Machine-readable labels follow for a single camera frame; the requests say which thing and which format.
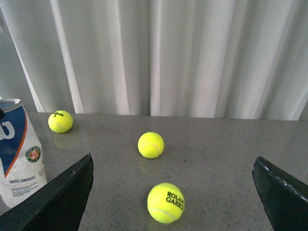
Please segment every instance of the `roland garros logo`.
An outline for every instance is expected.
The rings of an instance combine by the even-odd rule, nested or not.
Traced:
[[[26,158],[31,163],[37,162],[40,158],[40,148],[37,146],[30,148],[26,152]]]

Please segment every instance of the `white curtain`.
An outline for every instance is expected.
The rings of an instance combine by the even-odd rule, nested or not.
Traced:
[[[21,98],[26,110],[307,116],[306,0],[0,0],[0,7],[0,97]]]

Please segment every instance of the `speckled surface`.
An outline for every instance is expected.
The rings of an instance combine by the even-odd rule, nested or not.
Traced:
[[[251,171],[262,156],[308,183],[308,122],[124,115],[73,115],[73,128],[52,132],[50,114],[28,113],[42,143],[48,181],[85,154],[94,183],[81,231],[272,231]],[[165,140],[162,155],[142,157],[139,137]],[[170,182],[185,197],[182,217],[168,225],[152,219],[146,199]],[[8,208],[0,202],[0,214]]]

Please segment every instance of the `yellow tennis ball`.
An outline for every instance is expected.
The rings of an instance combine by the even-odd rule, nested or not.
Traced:
[[[155,132],[144,133],[138,141],[138,149],[141,155],[154,159],[164,150],[163,138]]]
[[[185,208],[183,194],[170,183],[156,185],[148,196],[148,210],[158,222],[169,224],[180,218]]]
[[[66,111],[56,111],[49,117],[48,125],[54,132],[64,133],[71,129],[73,118]]]

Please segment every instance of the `tennis ball can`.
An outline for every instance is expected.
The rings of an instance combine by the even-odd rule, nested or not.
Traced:
[[[41,143],[19,99],[0,100],[0,195],[13,208],[47,184]]]

